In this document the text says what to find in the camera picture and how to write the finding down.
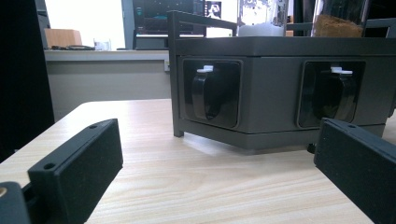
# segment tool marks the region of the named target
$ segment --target white wall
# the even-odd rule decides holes
[[[82,44],[110,38],[111,48],[125,48],[121,0],[46,0],[52,29],[80,31]]]
[[[46,50],[55,120],[92,101],[171,97],[167,50]]]
[[[224,21],[236,22],[238,17],[238,1],[239,0],[208,0],[221,2],[221,19]],[[289,0],[288,15],[293,15],[294,0]],[[207,28],[206,35],[208,37],[230,36],[230,30],[220,28]]]

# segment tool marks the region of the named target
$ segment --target black handle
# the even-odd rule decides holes
[[[340,104],[338,105],[337,112],[334,118],[344,120],[347,118],[350,110],[353,106],[353,100],[355,98],[356,82],[352,77],[340,76],[338,80],[341,82],[343,91],[341,93]]]
[[[205,83],[210,72],[197,72],[192,81],[191,94],[192,106],[195,116],[199,119],[206,119],[205,111]]]

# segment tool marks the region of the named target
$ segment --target screw hole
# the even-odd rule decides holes
[[[7,194],[6,188],[0,188],[0,198]]]
[[[46,164],[46,165],[44,166],[44,170],[52,169],[54,166],[55,166],[54,163],[48,163],[48,164]]]

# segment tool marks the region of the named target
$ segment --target computer screen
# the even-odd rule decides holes
[[[205,0],[134,0],[134,28],[137,35],[167,35],[166,13],[170,10],[205,15]],[[183,35],[202,35],[204,28],[182,24]]]

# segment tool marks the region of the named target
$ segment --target white clip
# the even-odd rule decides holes
[[[197,73],[213,72],[213,65],[204,65],[204,68],[197,69]]]
[[[343,74],[343,75],[351,75],[351,74],[353,74],[353,71],[343,70],[342,67],[332,66],[332,73]]]

